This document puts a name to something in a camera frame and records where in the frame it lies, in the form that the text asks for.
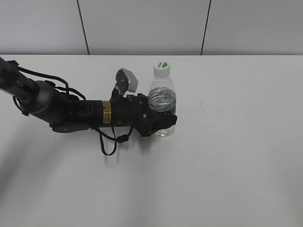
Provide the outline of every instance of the white tabletop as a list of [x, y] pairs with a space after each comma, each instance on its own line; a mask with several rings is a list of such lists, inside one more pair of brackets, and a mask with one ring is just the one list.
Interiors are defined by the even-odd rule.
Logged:
[[109, 166], [95, 131], [57, 134], [0, 94], [0, 226], [303, 226], [303, 56], [1, 57], [102, 100], [122, 67], [147, 94], [164, 59], [178, 122]]

